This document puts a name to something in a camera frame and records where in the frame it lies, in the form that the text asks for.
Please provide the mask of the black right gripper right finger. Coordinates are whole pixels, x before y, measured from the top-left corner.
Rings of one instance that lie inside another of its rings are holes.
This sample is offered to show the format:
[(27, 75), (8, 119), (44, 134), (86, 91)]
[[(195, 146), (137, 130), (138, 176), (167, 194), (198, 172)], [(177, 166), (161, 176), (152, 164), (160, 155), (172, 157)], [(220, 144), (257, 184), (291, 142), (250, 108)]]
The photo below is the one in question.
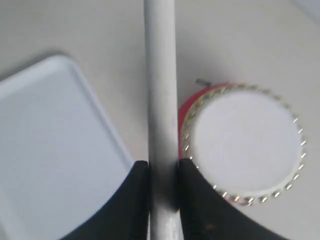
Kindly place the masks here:
[(281, 240), (223, 199), (188, 158), (179, 160), (177, 192), (186, 240)]

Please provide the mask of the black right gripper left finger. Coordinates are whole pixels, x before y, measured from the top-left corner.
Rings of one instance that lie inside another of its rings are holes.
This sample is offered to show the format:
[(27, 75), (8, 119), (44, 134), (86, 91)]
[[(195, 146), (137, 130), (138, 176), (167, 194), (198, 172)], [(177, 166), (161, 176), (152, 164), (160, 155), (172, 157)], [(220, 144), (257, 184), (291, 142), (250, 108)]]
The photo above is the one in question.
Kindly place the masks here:
[(146, 240), (149, 221), (150, 169), (136, 161), (129, 174), (91, 218), (64, 240)]

